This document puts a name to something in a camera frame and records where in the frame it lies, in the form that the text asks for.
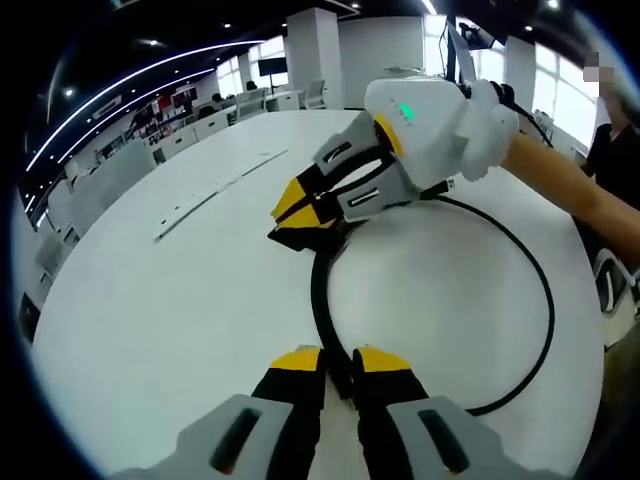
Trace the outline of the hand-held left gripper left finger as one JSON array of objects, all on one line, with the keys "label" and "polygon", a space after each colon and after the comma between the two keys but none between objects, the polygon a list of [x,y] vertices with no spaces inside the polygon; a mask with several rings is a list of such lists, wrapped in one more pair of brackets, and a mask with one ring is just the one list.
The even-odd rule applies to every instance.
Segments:
[{"label": "hand-held left gripper left finger", "polygon": [[250,395],[236,394],[177,436],[175,450],[113,479],[306,479],[320,438],[325,352],[274,360]]}]

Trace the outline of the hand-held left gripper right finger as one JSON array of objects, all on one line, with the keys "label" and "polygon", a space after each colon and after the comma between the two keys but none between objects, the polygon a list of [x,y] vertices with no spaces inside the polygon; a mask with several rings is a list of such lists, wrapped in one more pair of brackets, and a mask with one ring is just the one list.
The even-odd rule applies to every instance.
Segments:
[{"label": "hand-held left gripper right finger", "polygon": [[431,398],[404,358],[353,351],[358,439],[372,479],[503,479],[499,437],[444,397]]}]

